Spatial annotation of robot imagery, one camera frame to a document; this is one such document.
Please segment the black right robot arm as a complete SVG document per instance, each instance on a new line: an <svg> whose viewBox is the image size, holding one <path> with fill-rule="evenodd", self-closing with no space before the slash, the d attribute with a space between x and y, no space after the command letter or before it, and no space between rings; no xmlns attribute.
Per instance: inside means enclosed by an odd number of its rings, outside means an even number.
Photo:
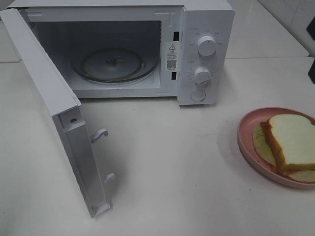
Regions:
<svg viewBox="0 0 315 236"><path fill-rule="evenodd" d="M306 28L306 31L309 33L311 38L315 39L315 17L312 19L312 21L309 23L309 25ZM309 69L308 76L312 83L315 83L315 62L313 62L312 66Z"/></svg>

